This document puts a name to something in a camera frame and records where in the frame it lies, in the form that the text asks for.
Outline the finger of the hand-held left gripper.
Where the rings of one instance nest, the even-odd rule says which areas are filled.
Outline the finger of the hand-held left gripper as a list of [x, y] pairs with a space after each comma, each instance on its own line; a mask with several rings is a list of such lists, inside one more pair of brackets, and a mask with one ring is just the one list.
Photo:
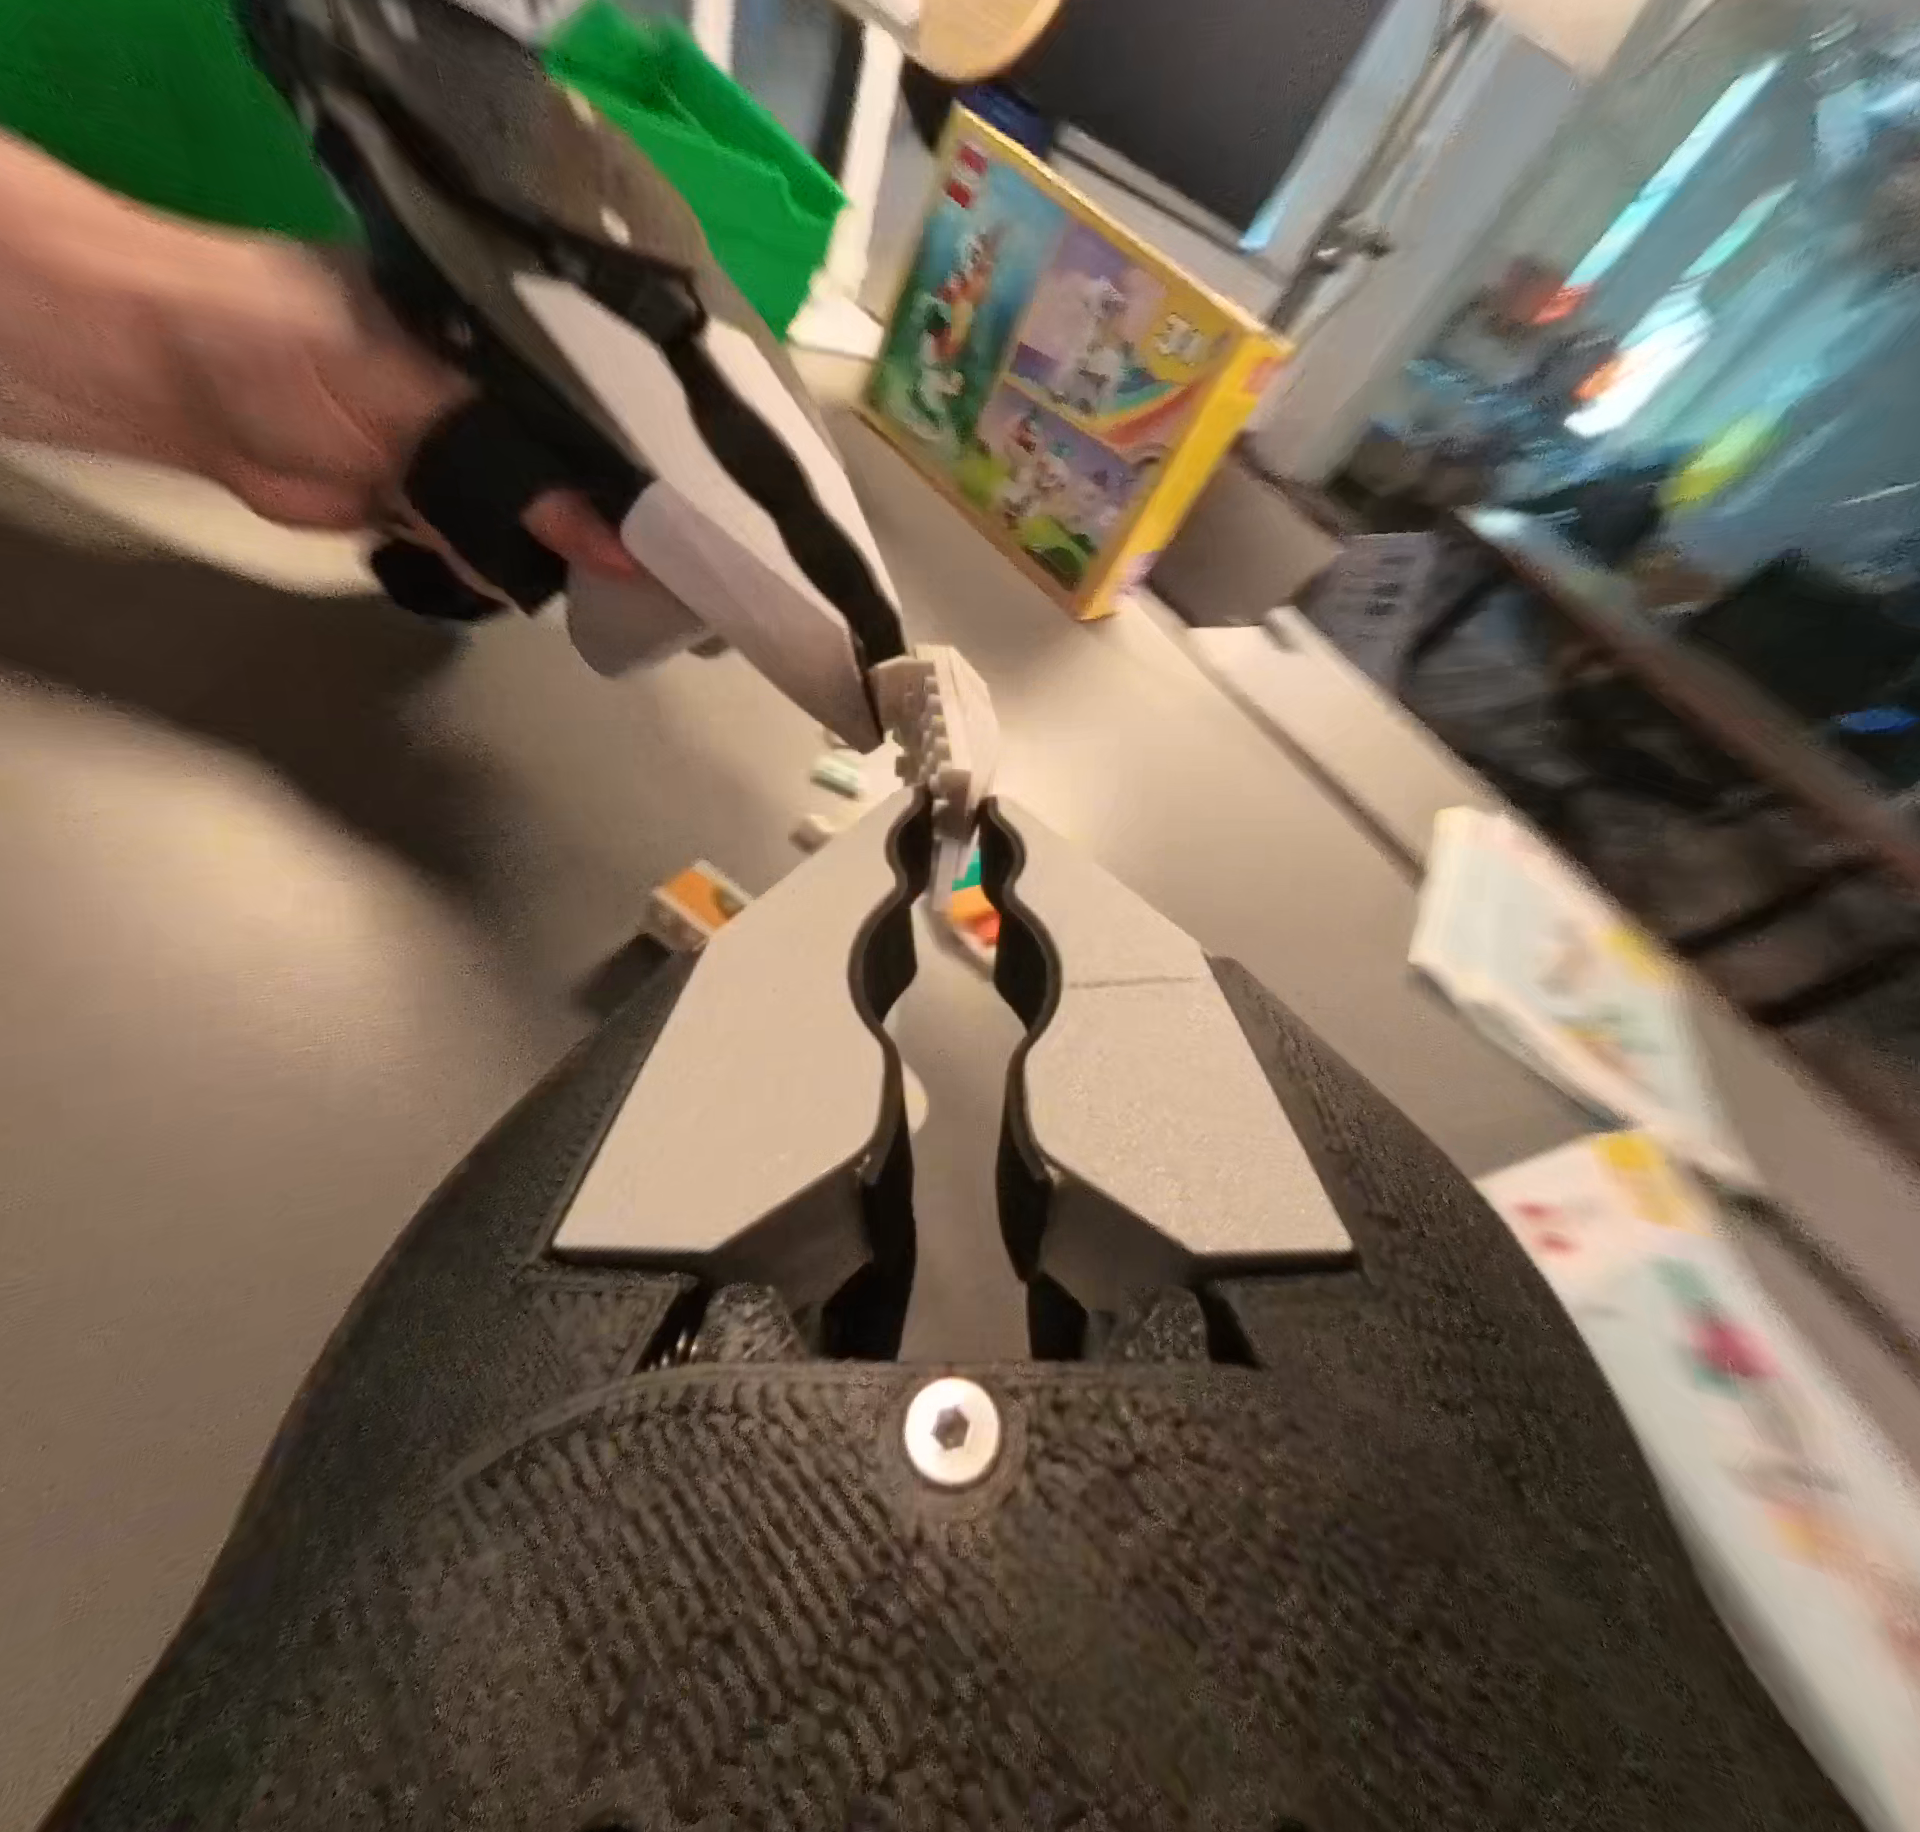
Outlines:
[[691, 338], [691, 425], [767, 514], [784, 561], [845, 622], [860, 666], [906, 657], [896, 588], [805, 385], [756, 335], [703, 318]]
[[724, 473], [691, 425], [691, 363], [669, 356], [585, 291], [517, 273], [514, 294], [582, 380], [588, 417], [642, 473], [617, 525], [632, 579], [585, 575], [566, 633], [602, 677], [651, 666], [718, 637], [783, 697], [858, 751], [883, 742], [849, 637], [784, 561], [773, 525]]

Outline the green plastic bin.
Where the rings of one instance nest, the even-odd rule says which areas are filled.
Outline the green plastic bin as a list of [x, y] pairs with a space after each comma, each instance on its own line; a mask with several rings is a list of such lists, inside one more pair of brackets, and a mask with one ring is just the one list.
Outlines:
[[[542, 67], [672, 182], [731, 285], [784, 335], [845, 210], [834, 178], [672, 21], [588, 0]], [[4, 0], [4, 128], [159, 211], [357, 240], [252, 67], [232, 0]]]

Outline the person's left hand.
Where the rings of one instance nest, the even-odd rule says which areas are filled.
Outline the person's left hand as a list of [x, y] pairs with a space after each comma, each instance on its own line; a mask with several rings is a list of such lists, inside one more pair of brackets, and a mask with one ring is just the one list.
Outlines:
[[393, 525], [509, 597], [404, 495], [420, 445], [478, 385], [407, 338], [329, 252], [169, 223], [141, 314], [146, 394], [128, 454], [196, 473], [284, 528]]

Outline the white lego plate stack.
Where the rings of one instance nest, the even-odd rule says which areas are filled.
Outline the white lego plate stack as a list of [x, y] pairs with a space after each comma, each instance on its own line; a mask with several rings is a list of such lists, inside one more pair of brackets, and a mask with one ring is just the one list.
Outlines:
[[866, 674], [902, 785], [924, 795], [932, 880], [924, 906], [945, 913], [974, 852], [978, 810], [995, 795], [1000, 724], [980, 674], [954, 645], [912, 645]]

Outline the orange white lego brick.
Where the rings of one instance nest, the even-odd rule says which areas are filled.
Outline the orange white lego brick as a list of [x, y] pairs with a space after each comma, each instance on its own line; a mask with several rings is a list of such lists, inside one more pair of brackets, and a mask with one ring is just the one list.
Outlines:
[[695, 860], [648, 894], [648, 936], [672, 955], [701, 955], [754, 894], [706, 860]]

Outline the lego instruction booklet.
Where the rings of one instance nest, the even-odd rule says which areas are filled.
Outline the lego instruction booklet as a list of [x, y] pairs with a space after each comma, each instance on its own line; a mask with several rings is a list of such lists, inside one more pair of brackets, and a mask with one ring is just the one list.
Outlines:
[[1478, 1181], [1612, 1385], [1697, 1577], [1867, 1830], [1915, 1830], [1915, 1481], [1638, 1130]]
[[1721, 1188], [1760, 1191], [1677, 964], [1517, 819], [1438, 810], [1406, 959], [1595, 1126], [1646, 1130]]

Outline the large black screen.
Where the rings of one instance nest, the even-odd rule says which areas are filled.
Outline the large black screen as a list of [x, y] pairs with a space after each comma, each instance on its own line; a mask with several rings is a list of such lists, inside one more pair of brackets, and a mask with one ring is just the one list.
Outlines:
[[1243, 234], [1390, 2], [1062, 0], [1000, 82]]

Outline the dark grey box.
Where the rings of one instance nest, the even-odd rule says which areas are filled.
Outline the dark grey box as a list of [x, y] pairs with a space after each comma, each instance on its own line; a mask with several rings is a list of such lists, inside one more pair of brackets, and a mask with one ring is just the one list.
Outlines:
[[1146, 591], [1191, 630], [1254, 625], [1293, 604], [1341, 548], [1316, 488], [1234, 445], [1146, 575]]

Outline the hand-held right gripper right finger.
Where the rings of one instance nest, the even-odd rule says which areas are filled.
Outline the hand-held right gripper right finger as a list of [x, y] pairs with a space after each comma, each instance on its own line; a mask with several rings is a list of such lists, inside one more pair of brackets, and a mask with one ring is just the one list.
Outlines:
[[995, 991], [1020, 1021], [997, 1224], [1030, 1356], [1093, 1361], [1171, 1292], [1208, 1351], [1227, 1285], [1357, 1268], [1201, 941], [1008, 798], [980, 807], [974, 843]]

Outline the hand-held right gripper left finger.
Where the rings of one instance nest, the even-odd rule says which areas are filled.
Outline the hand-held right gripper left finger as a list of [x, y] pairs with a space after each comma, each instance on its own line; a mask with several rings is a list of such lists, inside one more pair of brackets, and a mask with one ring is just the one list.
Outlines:
[[565, 1266], [767, 1288], [820, 1356], [896, 1356], [918, 1236], [887, 1015], [922, 887], [924, 798], [896, 792], [718, 932], [551, 1233]]

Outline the yellow lego box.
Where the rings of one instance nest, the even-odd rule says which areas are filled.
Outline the yellow lego box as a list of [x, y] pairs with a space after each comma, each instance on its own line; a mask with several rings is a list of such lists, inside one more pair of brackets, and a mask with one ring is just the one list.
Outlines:
[[864, 417], [1078, 622], [1183, 528], [1293, 348], [950, 109]]

